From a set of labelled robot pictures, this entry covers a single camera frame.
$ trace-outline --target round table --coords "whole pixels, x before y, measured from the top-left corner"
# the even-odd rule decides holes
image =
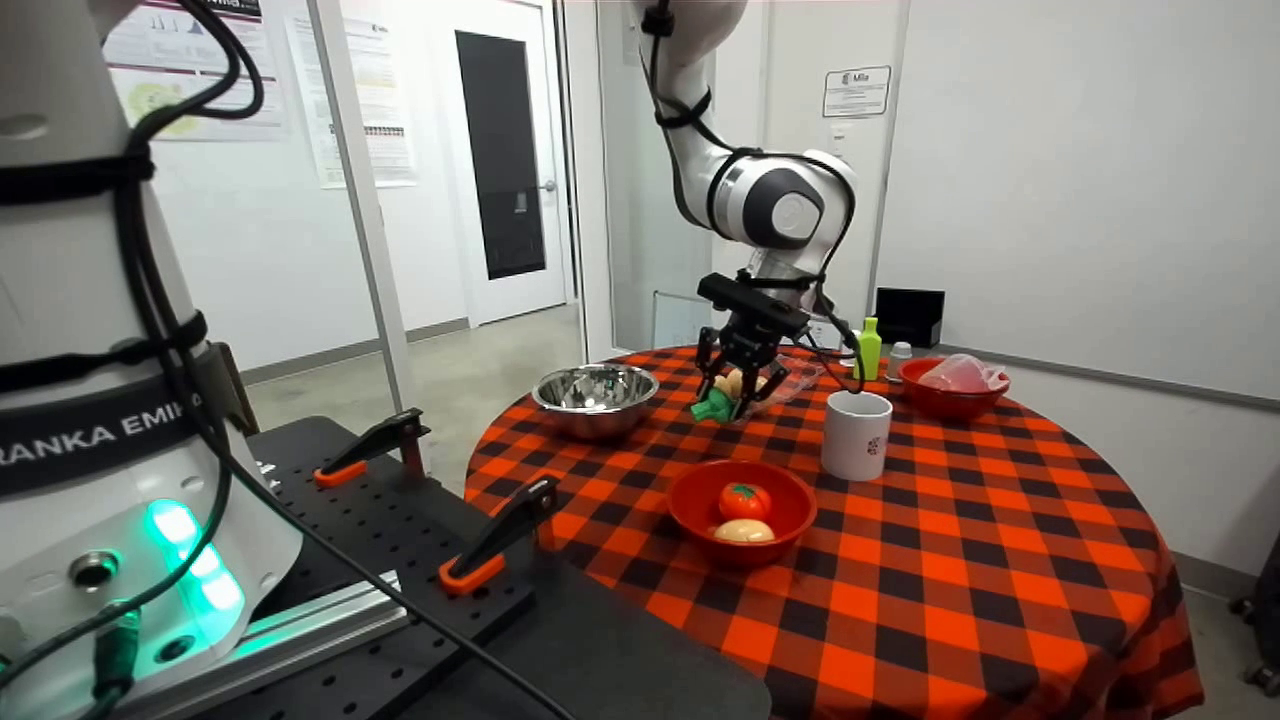
[[[692,348],[623,365],[665,385],[643,430],[551,437],[524,396],[479,437],[466,500],[491,512],[555,477],[561,553],[763,675],[781,717],[1168,717],[1203,702],[1173,553],[1053,420],[1000,402],[953,430],[894,404],[884,477],[838,486],[819,472],[830,375],[740,426],[695,426]],[[681,536],[665,488],[705,459],[810,482],[819,512],[786,562],[730,574]]]

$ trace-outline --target orange bowl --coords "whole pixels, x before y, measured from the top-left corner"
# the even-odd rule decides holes
[[[1000,396],[1009,391],[1009,387],[947,391],[947,387],[918,385],[918,375],[931,371],[936,365],[940,365],[940,358],[918,358],[918,361],[903,365],[903,402],[936,420],[973,426],[982,414],[990,414],[1000,404]]]
[[[771,543],[724,543],[717,527],[729,519],[720,515],[724,486],[757,486],[767,492],[771,512],[763,526],[771,527]],[[673,519],[686,534],[695,547],[711,562],[730,569],[760,569],[797,547],[797,542],[810,527],[814,498],[805,482],[771,465],[737,465],[717,459],[684,472],[666,492]]]

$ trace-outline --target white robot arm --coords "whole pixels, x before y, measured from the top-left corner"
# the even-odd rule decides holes
[[[720,331],[699,336],[705,391],[724,369],[743,371],[737,418],[784,375],[775,343],[800,336],[810,313],[830,317],[824,272],[838,249],[854,192],[829,152],[730,147],[707,126],[711,51],[740,23],[743,0],[631,0],[657,126],[665,128],[684,219],[760,249],[757,275],[705,275],[699,296],[729,309]]]

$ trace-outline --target cable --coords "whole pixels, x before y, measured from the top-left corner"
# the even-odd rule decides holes
[[[854,371],[860,371],[854,387],[865,387],[860,348],[854,348],[846,324],[835,317],[835,304],[830,304],[830,296],[829,296],[829,269],[830,269],[835,253],[844,249],[846,229],[853,229],[853,216],[854,216],[854,192],[853,192],[846,176],[835,174],[835,168],[830,168],[829,160],[819,160],[819,158],[805,158],[805,152],[763,152],[763,147],[730,147],[730,143],[724,143],[724,139],[699,122],[705,109],[711,103],[707,95],[699,100],[699,109],[686,109],[686,103],[666,100],[666,95],[657,94],[657,64],[659,64],[665,37],[675,33],[673,0],[651,5],[651,8],[643,13],[638,27],[651,37],[651,46],[649,46],[649,72],[643,72],[651,103],[675,111],[675,117],[673,117],[675,126],[692,126],[707,143],[717,143],[717,147],[729,152],[729,160],[720,166],[720,174],[717,174],[717,181],[711,181],[711,187],[707,187],[707,201],[705,201],[705,205],[707,205],[705,216],[707,216],[711,232],[720,232],[720,219],[717,219],[720,181],[729,176],[729,168],[730,168],[740,158],[749,158],[749,160],[793,160],[793,166],[814,168],[814,174],[824,174],[829,181],[835,181],[835,187],[838,187],[838,197],[844,197],[844,219],[838,219],[835,246],[829,249],[819,272],[810,275],[810,281],[814,281],[810,292],[814,292],[814,313],[835,324],[838,341],[844,341],[846,354],[854,358]]]
[[[810,354],[810,361],[838,385],[838,387],[853,387],[853,391],[865,391],[865,361],[860,354],[853,348],[853,365],[854,365],[854,385],[846,385],[846,371],[835,371],[830,361],[824,358],[824,348],[814,343],[810,331],[805,331],[805,348]]]
[[[133,688],[133,666],[139,652],[139,614],[118,618],[118,623],[97,632],[92,643],[92,708],[89,717],[106,717]]]
[[[226,72],[181,100],[181,103],[167,103],[167,109],[157,109],[147,111],[133,137],[127,137],[127,152],[133,158],[142,158],[147,152],[147,139],[158,137],[171,122],[181,117],[218,117],[218,122],[236,122],[236,117],[253,117],[258,103],[262,103],[262,84],[258,84],[258,72],[253,64],[253,58],[245,51],[245,46],[223,27],[223,20],[214,13],[209,13],[209,5],[200,0],[181,0],[209,33],[213,42],[223,47],[226,58]],[[218,100],[236,80],[240,80],[240,64],[248,68],[253,76],[253,100],[245,109],[209,109],[213,100]],[[118,239],[118,266],[124,266],[124,275],[127,275],[127,296],[136,304],[136,317],[142,324],[142,336],[162,348],[162,336],[176,331],[176,313],[167,304],[167,292],[162,292],[162,275],[157,269],[157,253],[152,253],[152,239],[147,239],[147,224],[142,224],[142,197],[139,197],[139,183],[124,183],[117,187],[117,239]],[[223,426],[214,418],[209,418],[209,404],[205,402],[205,387],[200,387],[200,375],[194,375],[194,361],[188,348],[176,348],[176,361],[171,354],[157,354],[158,369],[162,369],[162,382],[171,385],[171,396],[181,402],[184,418],[194,426],[200,441],[209,444],[209,451],[214,457],[218,465],[218,486],[214,486],[214,500],[213,500],[213,512],[209,512],[209,526],[191,547],[191,557],[167,574],[158,583],[152,583],[147,594],[92,618],[92,622],[79,622],[64,632],[55,632],[52,640],[43,640],[40,648],[32,648],[26,656],[21,656],[14,666],[4,669],[0,675],[0,688],[6,688],[14,675],[23,675],[26,669],[37,669],[43,656],[67,648],[72,640],[118,622],[124,614],[136,614],[142,608],[147,600],[162,596],[176,579],[188,576],[188,569],[200,562],[200,553],[209,547],[209,542],[214,536],[218,519],[223,519],[223,509],[226,509],[226,488],[230,488],[230,477],[253,492],[258,498],[278,519],[287,519],[296,534],[302,534],[312,543],[320,543],[326,557],[337,557],[341,564],[347,564],[358,579],[366,579],[373,588],[378,588],[389,600],[396,600],[408,618],[414,618],[418,623],[437,629],[442,640],[450,640],[454,648],[464,648],[466,656],[484,660],[491,672],[501,672],[509,686],[516,686],[521,692],[527,692],[537,706],[545,706],[551,717],[569,717],[551,698],[545,698],[537,686],[527,686],[524,675],[516,675],[509,666],[501,666],[497,656],[486,656],[479,643],[447,632],[442,623],[437,623],[426,614],[418,614],[404,594],[396,594],[391,583],[385,583],[377,574],[366,574],[354,557],[347,557],[344,547],[337,547],[331,542],[317,536],[312,527],[302,527],[299,519],[291,519],[278,500],[258,488],[258,482],[230,457],[226,449],[226,437],[223,437]],[[118,702],[124,702],[127,688],[106,688],[89,717],[106,717]]]
[[[127,698],[127,688],[112,688],[106,698],[92,702],[92,708],[79,720],[112,717],[124,698]]]

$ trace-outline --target stainless steel bowl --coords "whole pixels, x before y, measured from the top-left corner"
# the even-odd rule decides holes
[[[580,365],[551,371],[527,396],[551,432],[620,441],[649,418],[657,387],[643,369]]]

